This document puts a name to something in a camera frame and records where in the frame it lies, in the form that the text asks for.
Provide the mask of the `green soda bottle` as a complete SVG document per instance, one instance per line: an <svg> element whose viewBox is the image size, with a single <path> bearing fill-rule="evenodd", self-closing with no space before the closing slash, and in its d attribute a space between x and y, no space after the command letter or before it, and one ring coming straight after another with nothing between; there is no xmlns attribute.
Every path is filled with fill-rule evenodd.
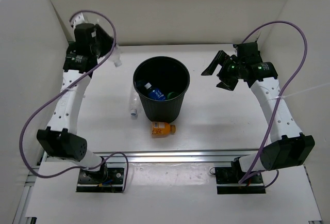
<svg viewBox="0 0 330 224"><path fill-rule="evenodd" d="M176 98L177 96L178 96L178 93L177 93L177 92L170 92L170 93L168 93L168 95L167 95L167 99L168 99L168 100L171 100L171 99Z"/></svg>

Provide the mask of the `clear bottle blue label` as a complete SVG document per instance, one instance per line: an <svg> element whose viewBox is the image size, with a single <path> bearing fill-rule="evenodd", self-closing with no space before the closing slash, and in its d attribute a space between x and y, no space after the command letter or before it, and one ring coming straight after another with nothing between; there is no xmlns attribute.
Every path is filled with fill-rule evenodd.
<svg viewBox="0 0 330 224"><path fill-rule="evenodd" d="M150 83L146 83L144 85L146 91L147 91L147 96L156 101L165 101L167 98L166 96L157 88L152 86Z"/></svg>

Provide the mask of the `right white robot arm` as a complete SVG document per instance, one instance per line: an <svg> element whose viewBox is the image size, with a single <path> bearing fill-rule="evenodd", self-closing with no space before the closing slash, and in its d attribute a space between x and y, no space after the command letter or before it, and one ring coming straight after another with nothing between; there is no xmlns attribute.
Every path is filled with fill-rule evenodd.
<svg viewBox="0 0 330 224"><path fill-rule="evenodd" d="M256 42L237 44L237 53L229 56L217 52L203 76L213 75L217 66L218 88L233 91L240 80L247 83L264 114L268 129L265 145L255 154L240 157L233 162L232 178L246 181L254 171L271 171L302 165L315 146L311 135L304 135L282 99L278 73L271 62L261 58Z"/></svg>

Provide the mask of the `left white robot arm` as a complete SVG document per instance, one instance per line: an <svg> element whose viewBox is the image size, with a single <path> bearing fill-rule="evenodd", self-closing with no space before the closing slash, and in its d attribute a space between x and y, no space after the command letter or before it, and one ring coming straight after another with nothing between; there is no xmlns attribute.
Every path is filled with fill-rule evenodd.
<svg viewBox="0 0 330 224"><path fill-rule="evenodd" d="M37 140L50 156L73 162L95 182L102 183L108 170L102 157L87 149L87 141L77 135L77 120L84 93L97 66L113 45L113 37L98 24L81 23L74 27L75 42L67 48L61 92L46 129L37 131Z"/></svg>

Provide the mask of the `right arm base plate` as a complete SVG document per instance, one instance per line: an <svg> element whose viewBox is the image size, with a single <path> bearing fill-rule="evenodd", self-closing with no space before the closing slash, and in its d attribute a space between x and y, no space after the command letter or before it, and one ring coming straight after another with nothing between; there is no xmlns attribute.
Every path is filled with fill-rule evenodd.
<svg viewBox="0 0 330 224"><path fill-rule="evenodd" d="M232 167L212 167L210 174L216 178L218 195L265 194L265 184L261 173L253 175L243 183L239 180L244 173L235 172Z"/></svg>

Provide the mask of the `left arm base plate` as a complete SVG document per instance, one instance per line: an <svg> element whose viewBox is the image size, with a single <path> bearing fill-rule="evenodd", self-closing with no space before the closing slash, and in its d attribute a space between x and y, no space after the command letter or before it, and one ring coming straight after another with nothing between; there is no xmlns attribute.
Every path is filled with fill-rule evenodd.
<svg viewBox="0 0 330 224"><path fill-rule="evenodd" d="M107 163L107 172L101 179L96 172L80 170L77 179L77 193L122 193L125 179L125 166L115 167Z"/></svg>

